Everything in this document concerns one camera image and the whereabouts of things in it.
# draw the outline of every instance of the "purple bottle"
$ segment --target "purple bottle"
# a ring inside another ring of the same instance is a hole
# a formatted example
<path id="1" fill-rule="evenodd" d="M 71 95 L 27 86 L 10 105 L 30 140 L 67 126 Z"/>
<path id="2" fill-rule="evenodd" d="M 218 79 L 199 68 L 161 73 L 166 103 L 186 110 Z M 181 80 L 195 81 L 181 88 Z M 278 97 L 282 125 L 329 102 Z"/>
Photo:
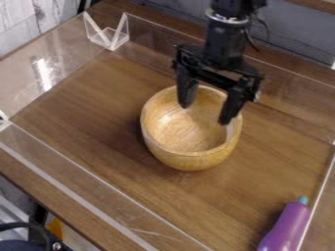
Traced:
<path id="1" fill-rule="evenodd" d="M 309 199 L 306 196 L 299 201 L 291 202 L 282 216 L 261 241 L 258 251 L 298 251 L 302 235 L 308 227 L 312 211 L 306 207 Z"/>

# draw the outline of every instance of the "bowl rim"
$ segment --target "bowl rim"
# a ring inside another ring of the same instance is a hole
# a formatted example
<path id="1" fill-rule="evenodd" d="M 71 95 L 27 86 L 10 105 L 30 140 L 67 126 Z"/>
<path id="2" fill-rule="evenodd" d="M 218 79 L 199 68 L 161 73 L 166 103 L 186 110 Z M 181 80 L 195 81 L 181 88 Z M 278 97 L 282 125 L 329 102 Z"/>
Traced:
<path id="1" fill-rule="evenodd" d="M 222 97 L 225 97 L 227 99 L 227 94 L 221 91 L 219 89 L 210 87 L 207 85 L 202 85 L 199 84 L 199 88 L 202 89 L 207 89 L 213 92 L 215 92 L 218 95 L 221 95 Z M 205 150 L 205 151 L 195 151 L 195 152 L 183 152 L 183 151 L 175 151 L 171 150 L 169 148 L 166 148 L 163 146 L 162 143 L 158 142 L 158 140 L 154 138 L 154 136 L 151 135 L 151 133 L 149 132 L 147 128 L 145 127 L 145 113 L 146 110 L 149 110 L 149 106 L 153 104 L 154 100 L 157 100 L 163 94 L 166 94 L 169 91 L 173 91 L 174 89 L 177 89 L 177 86 L 171 86 L 169 88 L 165 88 L 162 91 L 159 91 L 147 101 L 147 103 L 145 104 L 145 107 L 142 109 L 142 116 L 141 116 L 141 124 L 142 124 L 142 131 L 145 134 L 145 139 L 147 141 L 147 139 L 151 140 L 151 143 L 157 145 L 157 147 L 162 150 L 165 150 L 166 152 L 178 155 L 178 156 L 187 156 L 187 157 L 199 157 L 199 156 L 206 156 L 206 155 L 211 155 L 217 152 L 219 152 L 221 150 L 225 150 L 227 148 L 230 148 L 231 146 L 235 146 L 235 142 L 239 139 L 239 135 L 241 135 L 241 131 L 242 131 L 242 124 L 243 124 L 243 119 L 242 119 L 242 114 L 238 113 L 237 117 L 233 119 L 231 123 L 229 125 L 223 125 L 226 127 L 227 130 L 230 130 L 230 128 L 233 129 L 233 136 L 231 138 L 227 139 L 227 141 L 221 144 L 219 146 L 217 146 L 213 149 Z"/>

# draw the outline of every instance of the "wooden table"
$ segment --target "wooden table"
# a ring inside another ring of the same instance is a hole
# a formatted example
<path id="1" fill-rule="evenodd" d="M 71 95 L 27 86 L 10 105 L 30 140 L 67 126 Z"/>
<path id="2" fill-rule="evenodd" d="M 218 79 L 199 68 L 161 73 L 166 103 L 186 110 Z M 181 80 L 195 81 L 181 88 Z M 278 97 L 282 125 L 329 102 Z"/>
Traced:
<path id="1" fill-rule="evenodd" d="M 202 37 L 197 25 L 130 2 L 110 0 L 93 9 L 97 15 L 122 11 Z M 139 127 L 142 107 L 174 79 L 122 53 L 103 51 L 13 118 L 85 168 L 77 173 L 66 167 L 41 167 L 102 212 L 109 215 L 118 207 L 102 189 L 111 184 L 215 250 L 255 250 L 286 203 L 305 194 L 313 204 L 334 154 L 334 93 L 325 87 L 334 87 L 334 72 L 270 48 L 261 55 L 249 50 L 247 55 L 266 62 L 259 63 L 270 76 L 265 97 L 245 109 L 237 150 L 210 171 L 178 172 L 149 152 Z M 294 79 L 291 72 L 298 73 Z M 313 85 L 313 78 L 322 84 Z M 74 194 L 6 151 L 0 172 L 102 249 L 143 250 Z M 332 250 L 325 232 L 333 224 L 334 219 L 321 217 L 303 250 Z M 141 227 L 135 232 L 143 236 L 161 234 L 150 232 L 147 220 Z M 162 241 L 158 248 L 178 250 L 173 241 Z"/>

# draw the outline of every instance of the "robotic arm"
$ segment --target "robotic arm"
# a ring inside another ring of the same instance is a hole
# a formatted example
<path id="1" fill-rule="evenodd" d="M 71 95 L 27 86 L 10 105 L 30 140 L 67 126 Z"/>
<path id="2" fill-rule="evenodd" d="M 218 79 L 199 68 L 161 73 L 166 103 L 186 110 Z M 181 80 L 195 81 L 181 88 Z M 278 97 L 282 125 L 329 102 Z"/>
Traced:
<path id="1" fill-rule="evenodd" d="M 199 80 L 229 92 L 219 117 L 226 125 L 237 116 L 246 101 L 254 101 L 263 74 L 243 60 L 249 41 L 251 14 L 266 6 L 267 0 L 213 0 L 207 10 L 207 39 L 203 47 L 181 44 L 173 66 L 177 70 L 178 102 L 187 108 L 197 97 Z M 241 75 L 234 80 L 219 72 Z"/>

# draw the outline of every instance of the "wooden bowl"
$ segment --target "wooden bowl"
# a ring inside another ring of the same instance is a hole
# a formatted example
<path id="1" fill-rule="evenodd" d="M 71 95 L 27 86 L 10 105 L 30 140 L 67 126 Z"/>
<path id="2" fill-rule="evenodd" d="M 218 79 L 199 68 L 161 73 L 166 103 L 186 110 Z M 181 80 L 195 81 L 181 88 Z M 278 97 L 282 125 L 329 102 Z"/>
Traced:
<path id="1" fill-rule="evenodd" d="M 199 171 L 218 166 L 235 149 L 242 130 L 242 115 L 229 125 L 218 123 L 227 94 L 199 86 L 195 102 L 183 109 L 177 88 L 161 91 L 142 111 L 146 144 L 170 167 Z"/>

